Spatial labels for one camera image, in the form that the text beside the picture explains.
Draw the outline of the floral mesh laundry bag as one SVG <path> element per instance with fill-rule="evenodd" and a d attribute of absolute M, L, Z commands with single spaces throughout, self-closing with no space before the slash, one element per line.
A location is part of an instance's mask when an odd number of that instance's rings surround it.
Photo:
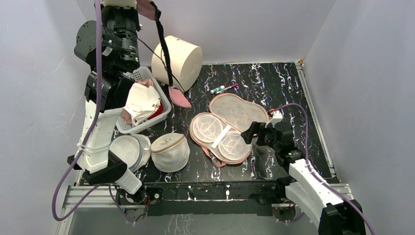
<path fill-rule="evenodd" d="M 247 131 L 252 122 L 269 119 L 262 106 L 224 93 L 212 99 L 208 112 L 199 113 L 192 119 L 189 133 L 212 163 L 221 168 L 240 164 L 249 157 L 252 145 L 245 143 L 241 133 Z"/>

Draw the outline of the pink black bra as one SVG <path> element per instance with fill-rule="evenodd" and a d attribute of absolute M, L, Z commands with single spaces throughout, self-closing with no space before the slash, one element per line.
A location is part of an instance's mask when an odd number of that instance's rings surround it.
<path fill-rule="evenodd" d="M 161 51 L 164 55 L 164 64 L 168 77 L 168 91 L 170 100 L 176 106 L 191 108 L 191 103 L 188 101 L 185 95 L 174 86 L 173 81 L 175 80 L 175 77 L 171 69 L 170 53 L 164 38 L 164 28 L 160 21 L 161 11 L 152 0 L 137 0 L 136 3 L 138 14 L 145 16 L 146 18 L 153 20 L 156 23 L 158 37 L 161 44 Z"/>

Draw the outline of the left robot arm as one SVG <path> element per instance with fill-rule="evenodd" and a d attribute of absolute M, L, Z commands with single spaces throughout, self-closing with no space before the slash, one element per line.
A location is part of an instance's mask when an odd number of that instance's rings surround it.
<path fill-rule="evenodd" d="M 91 185 L 117 184 L 135 204 L 146 198 L 142 182 L 110 150 L 113 130 L 134 83 L 126 73 L 139 68 L 138 11 L 130 3 L 100 3 L 99 18 L 85 22 L 74 54 L 91 72 L 85 87 L 85 119 L 77 152 L 67 158 Z"/>

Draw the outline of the green white glue stick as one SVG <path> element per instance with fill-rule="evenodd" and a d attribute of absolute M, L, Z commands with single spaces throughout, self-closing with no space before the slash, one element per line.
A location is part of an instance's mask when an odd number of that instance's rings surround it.
<path fill-rule="evenodd" d="M 225 86 L 222 85 L 220 87 L 217 87 L 217 88 L 214 88 L 214 89 L 210 90 L 210 93 L 215 94 L 216 92 L 219 92 L 219 91 L 223 90 L 224 88 L 225 88 Z"/>

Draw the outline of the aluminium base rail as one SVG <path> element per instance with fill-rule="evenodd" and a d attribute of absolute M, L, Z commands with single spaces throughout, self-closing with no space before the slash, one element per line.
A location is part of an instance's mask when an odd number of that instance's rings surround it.
<path fill-rule="evenodd" d="M 171 182 L 147 184 L 142 199 L 133 202 L 118 189 L 101 186 L 82 197 L 91 186 L 70 187 L 64 207 L 109 208 L 115 205 L 126 210 L 149 209 L 150 216 L 168 214 L 250 214 L 269 215 L 274 208 L 298 206 L 306 213 L 319 216 L 328 205 L 343 199 L 322 185 L 306 192 L 298 182 L 289 186 L 276 181 Z"/>

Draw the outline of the white plastic basket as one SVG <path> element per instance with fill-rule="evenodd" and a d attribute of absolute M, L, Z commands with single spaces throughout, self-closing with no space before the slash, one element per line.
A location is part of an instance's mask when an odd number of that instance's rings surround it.
<path fill-rule="evenodd" d="M 118 131 L 122 134 L 137 134 L 165 120 L 172 106 L 151 71 L 146 67 L 140 67 L 124 75 L 133 79 L 135 84 L 131 87 L 126 104 L 116 122 Z M 148 120 L 160 103 L 164 107 L 163 113 Z"/>

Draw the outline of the white round mesh bag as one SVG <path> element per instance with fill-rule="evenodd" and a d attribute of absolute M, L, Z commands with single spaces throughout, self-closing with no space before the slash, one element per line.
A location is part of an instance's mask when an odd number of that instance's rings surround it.
<path fill-rule="evenodd" d="M 187 138 L 180 133 L 169 133 L 157 138 L 150 145 L 150 150 L 155 167 L 166 173 L 183 169 L 190 156 Z"/>

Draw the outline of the purple marker pen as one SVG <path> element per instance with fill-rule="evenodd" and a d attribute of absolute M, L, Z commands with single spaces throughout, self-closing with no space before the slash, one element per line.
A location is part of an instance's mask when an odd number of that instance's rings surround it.
<path fill-rule="evenodd" d="M 238 84 L 237 84 L 237 83 L 232 84 L 231 86 L 228 86 L 228 87 L 226 87 L 226 88 L 224 88 L 224 89 L 222 89 L 222 90 L 220 90 L 220 91 L 217 91 L 215 94 L 221 94 L 221 93 L 224 93 L 225 91 L 227 91 L 227 90 L 229 90 L 229 89 L 233 89 L 233 88 L 235 88 L 235 87 L 238 87 Z"/>

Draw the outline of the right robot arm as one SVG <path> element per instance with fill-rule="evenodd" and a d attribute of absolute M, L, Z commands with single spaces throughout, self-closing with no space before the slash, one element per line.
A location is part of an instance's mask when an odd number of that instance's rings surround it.
<path fill-rule="evenodd" d="M 347 199 L 317 175 L 306 162 L 305 153 L 296 146 L 290 124 L 254 121 L 241 137 L 247 144 L 257 137 L 256 145 L 275 151 L 278 164 L 288 173 L 287 177 L 277 180 L 276 198 L 299 206 L 320 235 L 366 234 L 360 204 L 355 199 Z"/>

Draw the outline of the flat round mesh bag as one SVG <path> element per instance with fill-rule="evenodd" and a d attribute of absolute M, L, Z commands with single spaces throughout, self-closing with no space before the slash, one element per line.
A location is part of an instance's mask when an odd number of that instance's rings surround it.
<path fill-rule="evenodd" d="M 150 145 L 149 138 L 144 135 L 123 135 L 112 141 L 110 150 L 135 173 L 148 163 L 151 156 Z"/>

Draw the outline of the cream cylindrical drum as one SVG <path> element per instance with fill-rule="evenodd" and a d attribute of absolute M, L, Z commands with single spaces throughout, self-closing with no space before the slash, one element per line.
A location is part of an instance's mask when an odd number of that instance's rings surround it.
<path fill-rule="evenodd" d="M 199 76 L 203 61 L 201 47 L 172 35 L 165 38 L 172 69 L 173 86 L 182 92 L 188 91 Z M 157 81 L 168 84 L 168 75 L 165 69 L 166 61 L 161 45 L 157 45 L 152 56 L 151 70 Z"/>

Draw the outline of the red garment in basket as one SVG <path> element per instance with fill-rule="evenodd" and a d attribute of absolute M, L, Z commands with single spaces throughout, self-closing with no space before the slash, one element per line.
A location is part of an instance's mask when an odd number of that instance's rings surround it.
<path fill-rule="evenodd" d="M 158 107 L 158 109 L 148 118 L 148 120 L 153 119 L 157 116 L 159 116 L 160 114 L 162 114 L 164 111 L 164 107 L 163 104 L 160 103 L 160 106 Z"/>

